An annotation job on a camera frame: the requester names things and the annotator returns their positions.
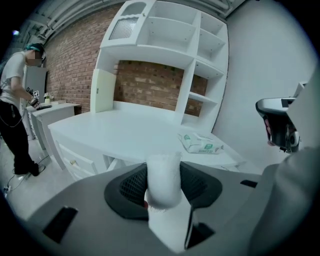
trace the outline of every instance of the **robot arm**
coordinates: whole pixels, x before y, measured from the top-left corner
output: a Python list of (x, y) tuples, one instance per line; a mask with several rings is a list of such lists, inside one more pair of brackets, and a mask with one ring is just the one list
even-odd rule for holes
[(296, 98), (265, 98), (255, 104), (259, 115), (263, 118), (268, 144), (278, 146), (287, 153), (297, 152), (300, 136), (290, 120), (287, 110)]

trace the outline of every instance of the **ceiling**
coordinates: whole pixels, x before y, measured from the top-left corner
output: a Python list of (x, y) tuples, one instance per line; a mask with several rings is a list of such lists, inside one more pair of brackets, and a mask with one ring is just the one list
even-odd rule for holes
[[(225, 19), (245, 0), (169, 0), (184, 4), (215, 17)], [(22, 24), (4, 60), (22, 51), (29, 43), (45, 43), (74, 21), (99, 9), (123, 3), (125, 0), (44, 0)]]

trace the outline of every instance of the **white wall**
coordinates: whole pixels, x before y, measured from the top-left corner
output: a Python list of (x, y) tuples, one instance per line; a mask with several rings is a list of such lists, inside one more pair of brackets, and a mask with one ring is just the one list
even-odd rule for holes
[(298, 82), (311, 77), (318, 57), (300, 25), (273, 0), (249, 0), (227, 23), (229, 71), (213, 134), (263, 170), (287, 154), (267, 145), (255, 103), (293, 96)]

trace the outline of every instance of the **brick wall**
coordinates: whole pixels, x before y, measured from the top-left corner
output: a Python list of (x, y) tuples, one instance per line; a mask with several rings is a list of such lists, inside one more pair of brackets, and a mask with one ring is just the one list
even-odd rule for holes
[(101, 41), (121, 5), (81, 19), (45, 45), (46, 91), (54, 100), (81, 104), (90, 110), (90, 90)]
[[(81, 105), (90, 110), (93, 70), (101, 41), (120, 4), (104, 9), (68, 26), (46, 46), (48, 68), (46, 91), (54, 100)], [(117, 65), (114, 100), (175, 110), (184, 71), (141, 61), (120, 61)], [(207, 80), (194, 76), (191, 91), (205, 94)], [(186, 113), (198, 116), (202, 103), (189, 99)]]
[[(157, 63), (122, 60), (117, 65), (114, 100), (176, 109), (184, 70)], [(191, 91), (205, 95), (207, 80), (195, 75)], [(189, 99), (186, 113), (199, 116), (202, 102)]]

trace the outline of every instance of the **person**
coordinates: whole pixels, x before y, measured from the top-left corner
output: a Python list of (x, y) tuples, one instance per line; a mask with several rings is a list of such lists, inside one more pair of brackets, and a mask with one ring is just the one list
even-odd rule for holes
[(40, 66), (44, 51), (41, 43), (28, 45), (26, 51), (16, 52), (11, 56), (1, 74), (0, 134), (14, 155), (16, 175), (31, 173), (38, 176), (40, 173), (38, 164), (29, 155), (28, 135), (19, 113), (19, 105), (20, 99), (25, 99), (34, 108), (40, 105), (38, 99), (23, 88), (22, 82), (25, 65)]

